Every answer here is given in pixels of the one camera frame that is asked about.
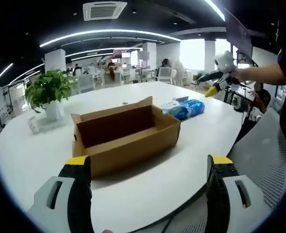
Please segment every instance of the open cardboard box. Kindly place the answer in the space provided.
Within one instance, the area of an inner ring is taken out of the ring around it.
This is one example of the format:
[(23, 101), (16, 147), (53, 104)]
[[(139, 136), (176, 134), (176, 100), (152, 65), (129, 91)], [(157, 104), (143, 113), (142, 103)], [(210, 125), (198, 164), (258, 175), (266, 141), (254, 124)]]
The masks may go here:
[(73, 157), (90, 155), (91, 176), (123, 170), (177, 143), (180, 121), (164, 115), (152, 97), (88, 114), (72, 114)]

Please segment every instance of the white table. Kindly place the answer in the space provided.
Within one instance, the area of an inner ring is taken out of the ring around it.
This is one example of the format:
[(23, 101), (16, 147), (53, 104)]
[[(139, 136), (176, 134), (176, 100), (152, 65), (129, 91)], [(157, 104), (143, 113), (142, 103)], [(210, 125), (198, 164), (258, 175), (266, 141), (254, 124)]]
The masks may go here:
[(242, 114), (232, 106), (202, 94), (161, 82), (137, 83), (91, 91), (64, 101), (67, 125), (34, 135), (28, 111), (0, 134), (0, 174), (23, 211), (34, 193), (57, 176), (72, 156), (74, 124), (69, 113), (91, 111), (137, 102), (153, 96), (155, 105), (189, 96), (205, 103), (205, 112), (181, 124), (175, 148), (155, 160), (124, 172), (92, 181), (91, 219), (96, 233), (110, 229), (125, 233), (163, 218), (189, 200), (206, 182), (207, 155), (227, 155), (241, 126)]

